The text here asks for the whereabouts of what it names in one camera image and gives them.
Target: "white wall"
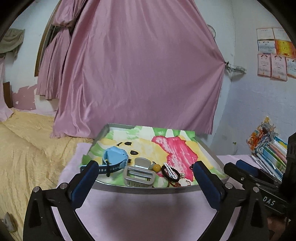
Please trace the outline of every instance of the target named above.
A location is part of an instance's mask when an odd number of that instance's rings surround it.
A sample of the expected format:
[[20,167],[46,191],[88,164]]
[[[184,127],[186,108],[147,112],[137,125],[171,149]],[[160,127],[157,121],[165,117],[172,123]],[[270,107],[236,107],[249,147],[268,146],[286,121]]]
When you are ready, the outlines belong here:
[[227,104],[212,149],[216,154],[249,154],[246,139],[270,116],[287,141],[296,131],[296,80],[287,82],[257,76],[257,28],[281,27],[256,0],[233,0],[235,18],[235,65],[247,69],[233,77]]
[[[216,43],[225,59],[231,64],[234,63],[235,47],[235,27],[231,0],[195,0],[202,17],[207,24],[216,31]],[[213,137],[218,129],[224,108],[226,105],[228,92],[231,85],[231,76],[225,72],[222,89],[218,101],[218,106],[214,117],[212,135],[202,135],[202,140],[208,146],[211,145]]]
[[[47,22],[59,0],[38,0],[32,3],[11,25],[11,28],[25,29],[24,42],[17,59],[8,54],[5,59],[5,81],[10,82],[12,92],[19,88],[37,84],[34,77],[35,64],[40,41]],[[44,100],[35,96],[36,108],[50,111],[57,107],[57,101]]]

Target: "yellow bead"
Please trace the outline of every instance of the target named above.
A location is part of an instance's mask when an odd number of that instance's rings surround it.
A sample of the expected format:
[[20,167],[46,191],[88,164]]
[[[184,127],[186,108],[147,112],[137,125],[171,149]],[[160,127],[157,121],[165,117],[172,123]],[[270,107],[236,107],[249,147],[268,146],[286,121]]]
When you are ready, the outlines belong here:
[[160,170],[161,170],[161,166],[160,166],[159,164],[155,164],[155,165],[153,166],[152,170],[155,171],[155,172],[160,172]]

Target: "yellow bedspread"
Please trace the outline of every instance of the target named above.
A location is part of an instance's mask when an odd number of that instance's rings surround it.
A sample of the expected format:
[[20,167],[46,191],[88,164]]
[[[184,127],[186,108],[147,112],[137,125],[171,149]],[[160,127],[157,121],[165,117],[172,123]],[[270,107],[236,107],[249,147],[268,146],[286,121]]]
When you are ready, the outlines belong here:
[[77,143],[92,142],[86,138],[50,138],[53,121],[50,116],[15,111],[0,123],[0,217],[8,212],[15,218],[15,240],[22,240],[32,189],[55,188]]

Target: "person's hand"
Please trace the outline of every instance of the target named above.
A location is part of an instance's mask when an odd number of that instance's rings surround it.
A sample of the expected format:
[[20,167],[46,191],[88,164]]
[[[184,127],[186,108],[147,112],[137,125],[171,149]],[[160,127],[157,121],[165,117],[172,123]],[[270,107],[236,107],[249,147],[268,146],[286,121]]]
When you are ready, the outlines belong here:
[[277,217],[268,217],[267,218],[268,229],[274,232],[274,235],[270,239],[270,241],[277,241],[286,228],[286,222],[284,219],[280,219]]

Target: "pink curtain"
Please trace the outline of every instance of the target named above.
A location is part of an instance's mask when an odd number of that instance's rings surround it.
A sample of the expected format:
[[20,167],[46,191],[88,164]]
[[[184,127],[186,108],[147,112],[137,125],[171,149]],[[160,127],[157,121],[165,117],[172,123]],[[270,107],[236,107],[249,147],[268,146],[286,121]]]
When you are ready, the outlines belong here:
[[13,113],[4,101],[3,95],[4,58],[0,58],[0,122],[7,120]]
[[194,0],[88,0],[52,136],[94,138],[106,123],[210,134],[224,66]]
[[69,27],[78,17],[86,0],[62,0],[54,16],[53,25],[62,27],[47,46],[40,65],[37,95],[45,99],[58,99],[60,94],[62,71],[70,45]]

